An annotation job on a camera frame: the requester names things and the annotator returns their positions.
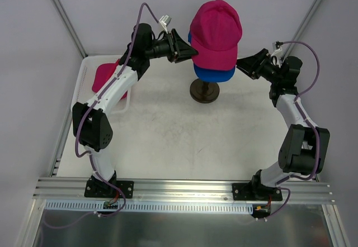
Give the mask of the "blue cap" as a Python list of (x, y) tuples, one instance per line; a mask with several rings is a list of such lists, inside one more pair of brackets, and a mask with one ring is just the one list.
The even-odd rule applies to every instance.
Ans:
[(196, 75), (208, 82), (230, 80), (234, 74), (241, 37), (240, 31), (192, 28), (188, 41), (199, 52), (192, 57)]

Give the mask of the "pink cap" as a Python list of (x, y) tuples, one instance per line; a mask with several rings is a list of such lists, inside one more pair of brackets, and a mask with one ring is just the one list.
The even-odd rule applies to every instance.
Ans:
[(229, 71), (243, 35), (237, 11), (224, 0), (204, 3), (190, 24), (190, 44), (198, 51), (194, 64), (207, 70)]
[(98, 66), (95, 74), (95, 79), (92, 85), (92, 91), (97, 93), (106, 82), (112, 77), (114, 74), (120, 59), (113, 63), (104, 63)]

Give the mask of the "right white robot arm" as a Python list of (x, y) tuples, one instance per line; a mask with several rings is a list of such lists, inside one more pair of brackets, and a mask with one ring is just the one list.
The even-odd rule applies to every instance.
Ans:
[(235, 201), (281, 201), (279, 188), (289, 179), (311, 180), (323, 169), (330, 133), (312, 121), (303, 108), (296, 80), (302, 61), (288, 56), (279, 62), (267, 49), (238, 59), (236, 67), (251, 79), (270, 82), (269, 98), (288, 127), (278, 153), (278, 161), (260, 169), (246, 184), (232, 184)]

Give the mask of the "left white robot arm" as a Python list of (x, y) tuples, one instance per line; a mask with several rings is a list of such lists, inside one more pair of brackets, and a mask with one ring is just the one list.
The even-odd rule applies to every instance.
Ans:
[(119, 59), (114, 74), (87, 102), (76, 102), (72, 107), (75, 147), (82, 145), (89, 156), (92, 177), (88, 180), (91, 191), (110, 197), (121, 190), (116, 184), (116, 172), (105, 154), (113, 130), (108, 116), (124, 94), (137, 83), (150, 67), (150, 60), (166, 57), (171, 63), (191, 59), (198, 52), (186, 43), (175, 29), (155, 38), (147, 23), (134, 27), (131, 42)]

